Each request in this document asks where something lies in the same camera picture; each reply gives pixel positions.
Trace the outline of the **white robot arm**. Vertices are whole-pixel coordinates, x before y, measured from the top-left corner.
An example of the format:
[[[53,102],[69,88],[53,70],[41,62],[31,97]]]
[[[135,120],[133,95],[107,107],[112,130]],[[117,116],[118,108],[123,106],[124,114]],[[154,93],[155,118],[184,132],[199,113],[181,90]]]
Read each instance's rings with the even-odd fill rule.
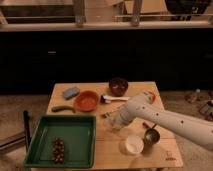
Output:
[[[116,112],[115,125],[126,126],[136,118],[151,121],[183,138],[213,151],[213,122],[156,107],[151,94],[139,93],[130,97]]]

